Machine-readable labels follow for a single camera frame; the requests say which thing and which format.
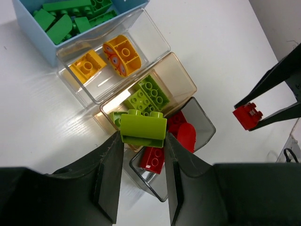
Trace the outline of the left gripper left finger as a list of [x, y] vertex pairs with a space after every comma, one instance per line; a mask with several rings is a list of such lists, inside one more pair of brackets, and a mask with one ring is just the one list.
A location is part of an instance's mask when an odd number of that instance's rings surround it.
[[2, 167], [1, 225], [114, 225], [123, 156], [124, 144], [116, 132], [95, 150], [52, 174], [27, 167]]

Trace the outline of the green lego plate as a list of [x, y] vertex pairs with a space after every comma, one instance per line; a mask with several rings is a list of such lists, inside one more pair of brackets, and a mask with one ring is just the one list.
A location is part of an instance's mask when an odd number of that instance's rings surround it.
[[90, 0], [65, 0], [45, 3], [42, 9], [53, 16], [68, 14], [69, 16], [93, 16], [93, 7]]

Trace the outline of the green small lego brick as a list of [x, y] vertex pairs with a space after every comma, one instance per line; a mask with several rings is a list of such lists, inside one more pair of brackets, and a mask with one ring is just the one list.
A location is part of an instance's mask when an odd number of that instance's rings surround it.
[[73, 22], [73, 30], [76, 33], [83, 33], [89, 29], [91, 29], [92, 26], [88, 20], [87, 17], [76, 17], [74, 18]]

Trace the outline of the red curved lego brick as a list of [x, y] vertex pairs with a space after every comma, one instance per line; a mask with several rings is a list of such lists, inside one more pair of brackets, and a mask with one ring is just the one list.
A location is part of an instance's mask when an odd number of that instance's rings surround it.
[[175, 138], [177, 138], [177, 134], [179, 128], [182, 124], [186, 123], [186, 119], [182, 113], [182, 111], [178, 111], [173, 116], [167, 119], [167, 131], [172, 133]]

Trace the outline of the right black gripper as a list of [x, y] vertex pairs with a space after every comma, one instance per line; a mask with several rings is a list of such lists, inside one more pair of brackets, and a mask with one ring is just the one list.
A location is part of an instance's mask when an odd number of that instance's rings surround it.
[[246, 105], [248, 102], [264, 94], [276, 85], [286, 82], [288, 87], [293, 92], [297, 102], [289, 107], [283, 108], [272, 115], [260, 120], [258, 124], [250, 129], [254, 131], [261, 127], [270, 125], [279, 121], [286, 121], [301, 117], [301, 45], [299, 44], [287, 56], [280, 60], [270, 70], [268, 70], [260, 81], [255, 85], [251, 92], [234, 105], [237, 109], [240, 106]]

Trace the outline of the lime green lego brick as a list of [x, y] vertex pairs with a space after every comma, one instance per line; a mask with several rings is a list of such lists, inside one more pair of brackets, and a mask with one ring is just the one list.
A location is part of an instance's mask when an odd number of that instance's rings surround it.
[[143, 115], [148, 116], [151, 112], [151, 110], [154, 110], [154, 108], [151, 108], [152, 105], [149, 101], [149, 99], [146, 97], [146, 95], [142, 92], [141, 89], [138, 89], [134, 94], [132, 94], [130, 97], [128, 97], [123, 104], [128, 109], [135, 109], [141, 111]]
[[141, 79], [136, 85], [145, 93], [146, 97], [149, 98], [150, 103], [155, 107], [156, 111], [161, 112], [170, 102], [166, 94], [150, 74]]

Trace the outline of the red round lego brick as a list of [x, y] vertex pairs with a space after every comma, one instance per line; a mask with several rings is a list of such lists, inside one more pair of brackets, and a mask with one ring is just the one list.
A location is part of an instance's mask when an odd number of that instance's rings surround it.
[[195, 152], [196, 130], [190, 123], [183, 123], [178, 130], [178, 142], [189, 152]]

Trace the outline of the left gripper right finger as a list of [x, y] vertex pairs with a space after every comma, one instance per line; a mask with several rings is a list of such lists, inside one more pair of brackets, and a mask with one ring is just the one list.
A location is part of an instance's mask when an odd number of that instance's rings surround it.
[[300, 164], [210, 165], [171, 133], [166, 135], [164, 152], [171, 225], [300, 225]]

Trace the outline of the dark green lego brick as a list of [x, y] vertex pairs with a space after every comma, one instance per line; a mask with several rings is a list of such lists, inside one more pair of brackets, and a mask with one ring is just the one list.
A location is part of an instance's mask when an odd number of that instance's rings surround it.
[[92, 27], [98, 26], [117, 16], [117, 12], [112, 8], [111, 0], [91, 0], [93, 15], [89, 18]]

